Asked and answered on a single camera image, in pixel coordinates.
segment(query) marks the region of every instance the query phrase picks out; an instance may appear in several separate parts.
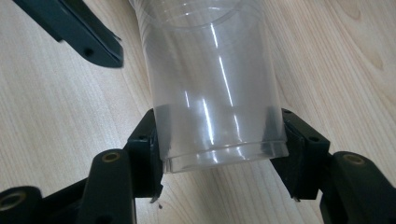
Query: black plastic part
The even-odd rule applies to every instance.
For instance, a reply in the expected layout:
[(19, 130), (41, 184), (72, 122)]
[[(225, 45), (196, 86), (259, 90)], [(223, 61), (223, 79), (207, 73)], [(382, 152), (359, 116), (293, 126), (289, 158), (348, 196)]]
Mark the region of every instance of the black plastic part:
[(34, 187), (19, 187), (0, 193), (0, 223), (41, 223), (41, 193)]
[(92, 162), (77, 224), (136, 223), (128, 154), (111, 149)]
[(372, 161), (352, 152), (336, 152), (326, 167), (327, 188), (320, 203), (326, 224), (396, 223), (396, 189)]
[(124, 149), (130, 156), (134, 196), (157, 200), (163, 190), (163, 162), (160, 159), (154, 112), (150, 109), (128, 138)]
[(289, 156), (271, 159), (277, 173), (295, 200), (314, 200), (320, 186), (320, 172), (330, 142), (297, 115), (282, 109), (288, 136)]
[(46, 223), (68, 224), (76, 222), (86, 181), (87, 179), (80, 180), (44, 198), (43, 207), (47, 217)]
[(122, 47), (82, 0), (14, 0), (55, 40), (66, 41), (91, 63), (122, 67)]

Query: plastic cup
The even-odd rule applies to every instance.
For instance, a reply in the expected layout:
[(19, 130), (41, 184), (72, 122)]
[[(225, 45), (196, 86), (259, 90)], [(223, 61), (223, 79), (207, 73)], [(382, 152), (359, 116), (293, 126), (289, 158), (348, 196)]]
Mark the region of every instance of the plastic cup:
[(166, 173), (288, 155), (261, 1), (131, 3)]

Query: cup base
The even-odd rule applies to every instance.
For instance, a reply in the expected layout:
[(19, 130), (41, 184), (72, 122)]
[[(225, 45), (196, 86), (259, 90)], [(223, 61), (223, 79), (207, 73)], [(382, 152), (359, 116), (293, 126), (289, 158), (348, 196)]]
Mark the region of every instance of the cup base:
[(289, 156), (286, 143), (260, 142), (244, 143), (226, 147), (211, 148), (197, 154), (188, 154), (166, 159), (163, 163), (165, 173), (203, 170), (216, 166), (257, 161)]

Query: screw hole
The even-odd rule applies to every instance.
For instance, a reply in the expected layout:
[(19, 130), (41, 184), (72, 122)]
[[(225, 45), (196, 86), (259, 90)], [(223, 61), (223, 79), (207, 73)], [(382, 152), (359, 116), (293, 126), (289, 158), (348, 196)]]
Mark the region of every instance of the screw hole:
[(363, 165), (365, 163), (364, 159), (362, 159), (360, 156), (355, 156), (353, 154), (346, 154), (343, 156), (344, 160), (349, 161), (352, 164), (355, 165)]
[(113, 217), (109, 215), (99, 216), (95, 224), (110, 224), (113, 221)]
[(0, 212), (16, 207), (23, 202), (25, 198), (26, 193), (24, 191), (16, 191), (8, 194), (6, 197), (0, 199)]
[(120, 154), (117, 152), (109, 152), (105, 156), (102, 157), (102, 161), (104, 162), (113, 162), (120, 158)]
[(90, 49), (90, 48), (84, 49), (84, 54), (87, 57), (91, 57), (93, 55), (93, 49)]
[(319, 139), (316, 138), (316, 137), (309, 137), (308, 139), (313, 141), (313, 142), (318, 142), (319, 141)]

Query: wooden table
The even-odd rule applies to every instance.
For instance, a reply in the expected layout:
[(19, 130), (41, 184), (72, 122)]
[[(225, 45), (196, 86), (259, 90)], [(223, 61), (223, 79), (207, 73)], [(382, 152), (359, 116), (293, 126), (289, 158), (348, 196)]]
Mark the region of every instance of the wooden table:
[[(151, 108), (139, 31), (127, 0), (86, 1), (120, 36), (122, 69), (83, 60), (11, 1), (0, 6), (0, 191), (47, 196), (123, 147)], [(396, 185), (396, 2), (265, 0), (280, 101), (332, 141), (373, 160)], [(296, 203), (269, 161), (165, 175), (139, 223), (320, 223), (319, 200)]]

